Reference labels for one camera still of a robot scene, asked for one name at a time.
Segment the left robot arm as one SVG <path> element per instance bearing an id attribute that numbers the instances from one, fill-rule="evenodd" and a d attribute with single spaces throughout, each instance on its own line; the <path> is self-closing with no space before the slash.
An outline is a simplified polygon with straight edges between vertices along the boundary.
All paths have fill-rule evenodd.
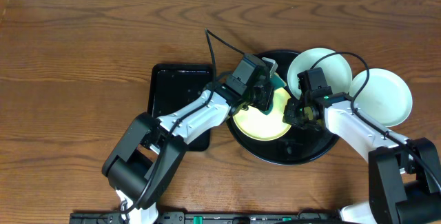
<path id="1" fill-rule="evenodd" d="M 212 81 L 200 96 L 171 114 L 138 115 L 105 160 L 102 173 L 121 196 L 118 212 L 126 223 L 153 223 L 147 215 L 175 175 L 190 144 L 239 110 L 270 107 L 275 86 L 268 77 L 247 83 L 228 76 Z"/>

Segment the yellow plate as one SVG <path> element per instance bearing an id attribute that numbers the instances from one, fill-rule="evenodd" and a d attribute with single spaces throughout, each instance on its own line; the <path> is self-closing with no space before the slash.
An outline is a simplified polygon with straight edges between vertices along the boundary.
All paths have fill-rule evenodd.
<path id="1" fill-rule="evenodd" d="M 249 107 L 248 110 L 240 110 L 233 116 L 233 122 L 238 129 L 249 138 L 258 141 L 272 141 L 286 134 L 291 125 L 283 122 L 284 110 L 287 101 L 291 98 L 284 88 L 274 92 L 272 109 L 268 114 Z"/>

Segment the light blue plate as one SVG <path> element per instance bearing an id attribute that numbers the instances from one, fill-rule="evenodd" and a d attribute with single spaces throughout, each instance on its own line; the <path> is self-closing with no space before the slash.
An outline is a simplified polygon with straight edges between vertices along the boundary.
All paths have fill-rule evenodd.
<path id="1" fill-rule="evenodd" d="M 354 105 L 384 126 L 393 127 L 409 117 L 413 97 L 409 86 L 397 74 L 373 68 Z"/>

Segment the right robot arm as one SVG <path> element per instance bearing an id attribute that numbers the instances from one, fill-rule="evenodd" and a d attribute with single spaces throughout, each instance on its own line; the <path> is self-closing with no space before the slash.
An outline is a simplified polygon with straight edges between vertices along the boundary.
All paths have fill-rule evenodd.
<path id="1" fill-rule="evenodd" d="M 431 223 L 440 220 L 440 160 L 426 138 L 409 139 L 356 108 L 339 93 L 314 100 L 288 100 L 283 121 L 296 128 L 328 131 L 368 163 L 369 199 L 346 206 L 351 223 Z"/>

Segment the green yellow sponge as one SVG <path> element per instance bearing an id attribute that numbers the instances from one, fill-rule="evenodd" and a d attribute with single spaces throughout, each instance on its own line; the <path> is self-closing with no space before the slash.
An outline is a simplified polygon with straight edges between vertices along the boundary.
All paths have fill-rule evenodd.
<path id="1" fill-rule="evenodd" d="M 287 83 L 280 77 L 280 75 L 275 72 L 274 75 L 270 79 L 271 85 L 274 87 L 273 96 L 271 98 L 271 103 L 269 104 L 269 107 L 267 110 L 261 110 L 260 112 L 264 115 L 269 115 L 269 113 L 273 110 L 275 105 L 275 99 L 276 99 L 276 91 L 280 88 L 284 88 Z"/>

